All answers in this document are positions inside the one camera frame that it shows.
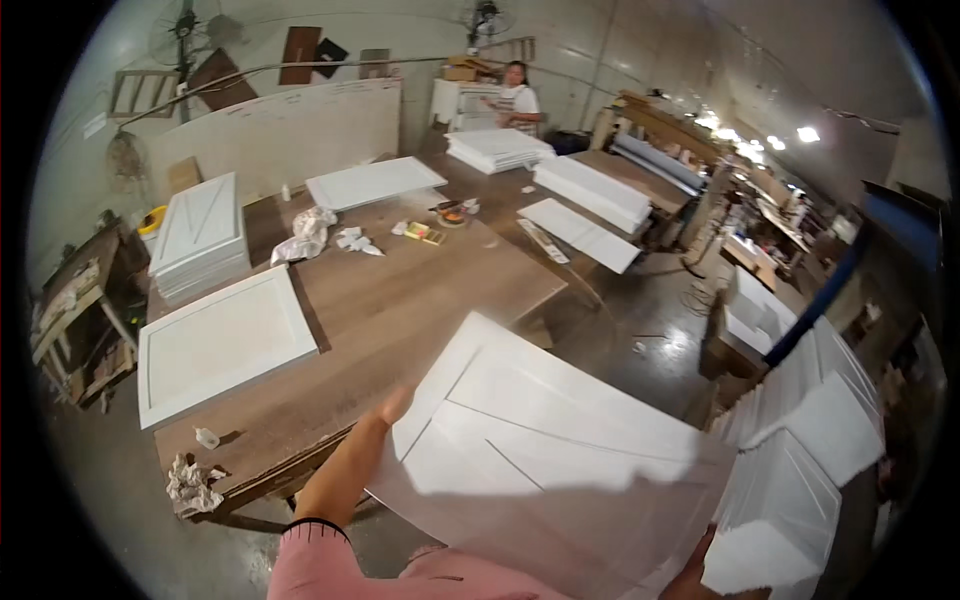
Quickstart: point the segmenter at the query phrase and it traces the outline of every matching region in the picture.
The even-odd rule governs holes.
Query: apron
[[[504,98],[503,96],[496,97],[496,110],[497,112],[514,112],[514,98]],[[537,123],[533,121],[511,121],[510,125],[507,126],[512,129],[524,132],[527,135],[532,137],[537,137]]]

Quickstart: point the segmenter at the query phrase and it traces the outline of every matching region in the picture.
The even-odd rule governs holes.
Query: wall
[[[412,58],[459,54],[466,45],[467,30],[459,22],[465,0],[221,0],[196,6],[200,11],[217,4],[244,26],[242,39],[225,47],[241,69],[279,62],[287,28],[293,25],[323,27],[324,36],[350,52],[349,60],[359,59],[366,48],[390,48],[394,58]],[[149,33],[159,17],[168,16],[164,11],[169,6],[154,0],[117,2],[64,90],[31,207],[27,272],[34,290],[55,269],[63,244],[79,245],[93,233],[101,211],[111,208],[135,220],[161,204],[149,181],[142,192],[112,185],[106,152],[115,123],[87,140],[82,127],[108,109],[115,71],[170,68],[157,64],[149,52]],[[590,129],[596,111],[622,88],[646,92],[661,87],[677,101],[665,108],[675,111],[709,103],[719,112],[730,104],[713,33],[697,0],[514,0],[511,6],[516,24],[498,39],[537,38],[534,66],[540,70],[532,71],[531,83],[548,127],[577,129],[583,120]],[[205,56],[199,54],[198,63]],[[420,144],[440,64],[396,67],[404,78],[402,152],[414,152]],[[357,71],[341,67],[331,81],[355,79]],[[250,84],[261,96],[293,87],[277,85],[275,70],[250,76]],[[196,98],[188,102],[193,118],[206,112]],[[129,131],[140,138],[139,151],[149,160],[147,142],[178,123],[176,115],[143,119]]]
[[[947,158],[937,131],[926,116],[905,119],[900,125],[897,149],[884,185],[899,190],[898,181],[944,200],[951,197]]]

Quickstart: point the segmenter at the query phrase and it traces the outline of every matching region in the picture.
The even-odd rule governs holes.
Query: white cloth
[[[514,101],[514,112],[531,114],[540,112],[540,103],[537,102],[537,92],[527,85],[503,87],[500,89],[500,98]]]

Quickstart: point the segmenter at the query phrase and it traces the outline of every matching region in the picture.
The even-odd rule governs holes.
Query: ceiling
[[[898,124],[924,104],[893,25],[872,0],[702,0],[730,83],[733,112],[811,196],[859,204],[860,180],[884,182],[898,137],[830,107]],[[803,143],[797,128],[821,140]]]

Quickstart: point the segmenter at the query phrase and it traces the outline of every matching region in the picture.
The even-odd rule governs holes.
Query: concrete floor
[[[694,278],[677,255],[653,256],[645,276],[620,277],[605,298],[611,316],[577,300],[546,316],[554,353],[678,418],[702,413],[709,382],[700,376],[700,340],[706,318],[690,312],[681,294]],[[729,266],[715,254],[708,270]],[[708,279],[707,286],[713,281]],[[644,349],[633,349],[634,335]],[[136,379],[116,387],[107,414],[49,405],[49,429],[79,501],[97,532],[133,580],[154,598],[263,598],[278,536],[214,524],[178,521],[171,512],[152,437],[138,426]],[[260,500],[245,514],[289,520],[280,500]],[[425,534],[383,507],[366,511],[348,528],[368,576],[396,576]]]

